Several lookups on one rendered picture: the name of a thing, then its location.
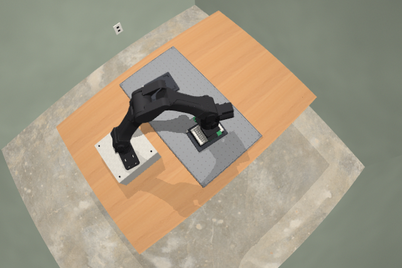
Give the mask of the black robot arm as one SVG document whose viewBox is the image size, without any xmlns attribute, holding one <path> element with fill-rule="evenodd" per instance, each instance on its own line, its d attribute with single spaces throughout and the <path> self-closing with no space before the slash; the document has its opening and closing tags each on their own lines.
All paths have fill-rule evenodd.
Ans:
<svg viewBox="0 0 402 268">
<path fill-rule="evenodd" d="M 157 92 L 156 100 L 152 102 L 151 96 L 155 92 Z M 140 164 L 131 145 L 132 135 L 142 123 L 152 121 L 165 110 L 192 114 L 198 117 L 202 124 L 206 126 L 212 124 L 212 129 L 219 125 L 219 121 L 234 117 L 231 102 L 219 105 L 219 103 L 214 103 L 212 97 L 206 95 L 196 97 L 176 92 L 166 87 L 164 80 L 157 80 L 145 85 L 135 90 L 131 96 L 127 114 L 120 125 L 114 127 L 111 132 L 112 146 L 115 153 L 119 153 L 126 170 Z"/>
</svg>

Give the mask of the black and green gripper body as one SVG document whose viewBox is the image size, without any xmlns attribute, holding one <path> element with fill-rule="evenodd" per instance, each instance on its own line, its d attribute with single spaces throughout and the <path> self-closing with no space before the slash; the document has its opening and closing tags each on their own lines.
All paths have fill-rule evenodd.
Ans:
<svg viewBox="0 0 402 268">
<path fill-rule="evenodd" d="M 198 117 L 196 117 L 195 120 L 197 121 L 198 125 L 200 126 L 201 131 L 206 136 L 208 141 L 211 141 L 218 136 L 218 134 L 216 132 L 220 131 L 219 126 L 212 129 L 212 124 L 209 126 L 206 126 L 206 125 L 202 124 L 201 120 Z"/>
</svg>

